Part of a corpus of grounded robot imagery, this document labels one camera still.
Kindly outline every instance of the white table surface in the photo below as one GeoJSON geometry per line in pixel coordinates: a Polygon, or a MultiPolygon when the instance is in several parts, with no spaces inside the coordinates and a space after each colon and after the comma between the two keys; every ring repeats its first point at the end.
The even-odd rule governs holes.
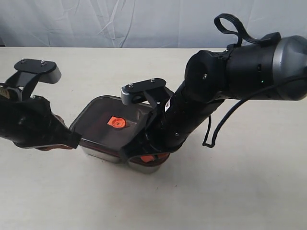
{"type": "MultiPolygon", "coordinates": [[[[4,82],[21,58],[55,61],[51,101],[67,125],[93,98],[154,77],[175,90],[196,49],[0,48],[4,82]]],[[[213,127],[235,103],[213,114],[213,127]]],[[[307,99],[249,101],[201,146],[207,122],[151,175],[76,150],[18,149],[0,139],[0,229],[306,230],[307,99]]]]}

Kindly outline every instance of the plastic container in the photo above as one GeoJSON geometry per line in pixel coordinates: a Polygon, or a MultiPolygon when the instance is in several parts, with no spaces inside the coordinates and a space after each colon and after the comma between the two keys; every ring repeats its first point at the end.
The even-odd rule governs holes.
{"type": "MultiPolygon", "coordinates": [[[[83,109],[70,129],[82,135],[79,145],[85,153],[112,163],[121,163],[120,148],[131,140],[138,121],[151,109],[145,103],[127,106],[119,97],[100,96],[83,109]]],[[[167,158],[157,163],[132,159],[128,165],[142,173],[153,173],[167,158]]]]}

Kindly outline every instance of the black strap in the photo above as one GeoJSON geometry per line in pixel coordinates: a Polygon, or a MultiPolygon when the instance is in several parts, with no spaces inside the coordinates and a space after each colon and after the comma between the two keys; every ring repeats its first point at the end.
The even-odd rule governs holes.
{"type": "Polygon", "coordinates": [[[242,22],[235,16],[228,14],[228,13],[221,13],[219,16],[217,16],[214,19],[214,24],[216,28],[222,32],[223,34],[234,34],[238,37],[238,42],[236,46],[241,46],[242,45],[242,39],[244,39],[247,42],[253,43],[253,44],[259,44],[261,40],[255,39],[251,37],[245,30],[244,25],[242,22]],[[231,22],[235,28],[237,29],[237,32],[227,30],[221,23],[221,18],[226,19],[229,22],[231,22]]]}

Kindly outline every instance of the orange valve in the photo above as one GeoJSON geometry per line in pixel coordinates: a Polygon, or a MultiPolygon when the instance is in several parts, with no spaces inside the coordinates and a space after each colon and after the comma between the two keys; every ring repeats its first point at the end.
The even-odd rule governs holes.
{"type": "Polygon", "coordinates": [[[114,128],[124,128],[126,127],[126,121],[124,118],[121,117],[111,117],[109,122],[107,123],[109,126],[112,126],[114,128]]]}

